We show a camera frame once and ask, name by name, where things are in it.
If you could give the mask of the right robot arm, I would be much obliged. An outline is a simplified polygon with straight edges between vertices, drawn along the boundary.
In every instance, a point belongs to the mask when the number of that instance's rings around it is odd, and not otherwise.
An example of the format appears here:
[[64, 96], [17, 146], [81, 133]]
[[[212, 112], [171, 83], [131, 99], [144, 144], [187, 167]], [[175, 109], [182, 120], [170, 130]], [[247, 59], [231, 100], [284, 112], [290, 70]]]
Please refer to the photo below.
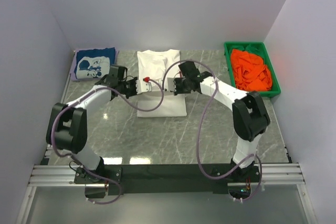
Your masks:
[[[205, 64], [196, 60], [180, 60], [176, 63], [183, 77], [174, 81], [174, 88], [170, 90], [175, 94], [196, 91], [209, 96], [199, 122], [196, 142], [196, 159], [201, 173], [211, 180], [220, 180], [240, 169], [241, 173], [248, 172], [253, 167], [255, 159], [260, 159], [256, 152], [258, 143], [270, 124], [270, 117], [257, 91], [243, 91], [220, 81], [214, 72]], [[199, 139], [205, 113], [212, 103], [218, 101], [232, 112], [234, 130], [238, 136], [236, 151], [232, 158], [232, 168], [222, 175], [208, 174], [200, 160]]]

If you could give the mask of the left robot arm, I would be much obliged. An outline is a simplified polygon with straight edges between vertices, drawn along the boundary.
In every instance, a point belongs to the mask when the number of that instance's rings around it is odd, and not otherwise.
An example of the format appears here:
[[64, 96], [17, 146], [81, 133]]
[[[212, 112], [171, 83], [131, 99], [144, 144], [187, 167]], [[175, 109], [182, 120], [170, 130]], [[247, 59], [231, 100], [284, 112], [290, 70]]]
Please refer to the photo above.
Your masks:
[[116, 97], [127, 101], [140, 94], [137, 77], [130, 80], [125, 74], [127, 68], [113, 65], [109, 73], [79, 98], [68, 103], [56, 103], [51, 111], [46, 142], [59, 157], [70, 157], [91, 176], [103, 179], [105, 164], [103, 158], [87, 145], [88, 116]]

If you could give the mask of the white t-shirt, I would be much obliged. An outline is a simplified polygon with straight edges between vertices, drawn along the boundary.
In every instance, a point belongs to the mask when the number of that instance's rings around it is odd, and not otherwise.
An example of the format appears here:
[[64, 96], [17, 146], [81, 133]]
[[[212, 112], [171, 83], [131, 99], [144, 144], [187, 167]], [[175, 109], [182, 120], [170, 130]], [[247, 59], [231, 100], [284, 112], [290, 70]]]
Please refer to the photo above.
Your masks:
[[[166, 70], [173, 63], [180, 61], [180, 51], [170, 49], [168, 51], [138, 51], [138, 73], [139, 79], [149, 77], [159, 83], [167, 90], [167, 79], [178, 77], [180, 70], [178, 65], [172, 67], [166, 78], [163, 78]], [[152, 91], [138, 96], [138, 107], [141, 109], [152, 109], [161, 101], [161, 91], [155, 83], [151, 83]], [[174, 95], [165, 91], [164, 99], [160, 106], [154, 111], [137, 112], [139, 118], [161, 118], [161, 117], [185, 117], [187, 116], [185, 95]]]

